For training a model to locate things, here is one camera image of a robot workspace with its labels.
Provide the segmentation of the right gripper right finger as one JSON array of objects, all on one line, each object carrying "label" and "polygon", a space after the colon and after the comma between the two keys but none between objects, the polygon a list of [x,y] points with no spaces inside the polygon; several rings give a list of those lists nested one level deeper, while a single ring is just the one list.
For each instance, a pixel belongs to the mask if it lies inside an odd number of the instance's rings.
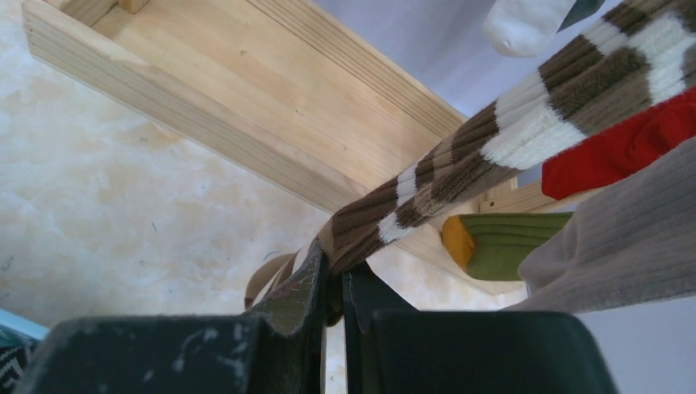
[{"label": "right gripper right finger", "polygon": [[614,393],[590,331],[556,312],[421,311],[367,264],[342,277],[350,393]]}]

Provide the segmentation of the grey beige ribbed sock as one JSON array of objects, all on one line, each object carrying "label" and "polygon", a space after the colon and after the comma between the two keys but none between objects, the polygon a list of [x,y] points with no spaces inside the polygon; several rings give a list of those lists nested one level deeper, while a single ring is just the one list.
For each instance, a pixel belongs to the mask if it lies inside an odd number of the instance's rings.
[{"label": "grey beige ribbed sock", "polygon": [[581,203],[520,264],[515,311],[569,314],[695,293],[695,140]]}]

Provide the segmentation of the green orange toe sock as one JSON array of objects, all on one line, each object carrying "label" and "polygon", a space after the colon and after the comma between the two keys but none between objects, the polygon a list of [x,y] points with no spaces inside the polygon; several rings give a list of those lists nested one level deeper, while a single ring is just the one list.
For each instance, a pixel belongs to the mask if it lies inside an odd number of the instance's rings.
[{"label": "green orange toe sock", "polygon": [[469,277],[516,282],[522,261],[557,234],[572,217],[567,213],[477,213],[450,216],[442,243]]}]

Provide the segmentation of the brown white striped sock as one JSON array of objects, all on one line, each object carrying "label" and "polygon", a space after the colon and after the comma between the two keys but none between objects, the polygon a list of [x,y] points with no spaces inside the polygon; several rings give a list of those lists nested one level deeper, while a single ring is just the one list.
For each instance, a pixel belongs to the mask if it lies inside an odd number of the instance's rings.
[{"label": "brown white striped sock", "polygon": [[621,2],[419,161],[337,211],[317,236],[331,271],[683,93],[694,73],[694,2]]}]

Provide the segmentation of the red santa sock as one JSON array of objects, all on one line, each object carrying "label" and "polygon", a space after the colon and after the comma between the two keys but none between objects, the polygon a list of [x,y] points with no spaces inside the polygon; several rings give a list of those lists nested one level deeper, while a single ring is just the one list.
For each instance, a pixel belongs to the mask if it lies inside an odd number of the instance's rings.
[{"label": "red santa sock", "polygon": [[560,200],[609,186],[694,136],[692,87],[548,159],[542,168],[542,193]]}]

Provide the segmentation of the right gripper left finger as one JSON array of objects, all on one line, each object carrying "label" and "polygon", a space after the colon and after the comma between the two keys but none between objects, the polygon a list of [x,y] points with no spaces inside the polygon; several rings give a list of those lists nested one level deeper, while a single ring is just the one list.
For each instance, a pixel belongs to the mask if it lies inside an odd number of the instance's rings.
[{"label": "right gripper left finger", "polygon": [[318,243],[239,315],[75,318],[41,342],[18,393],[322,393],[327,259]]}]

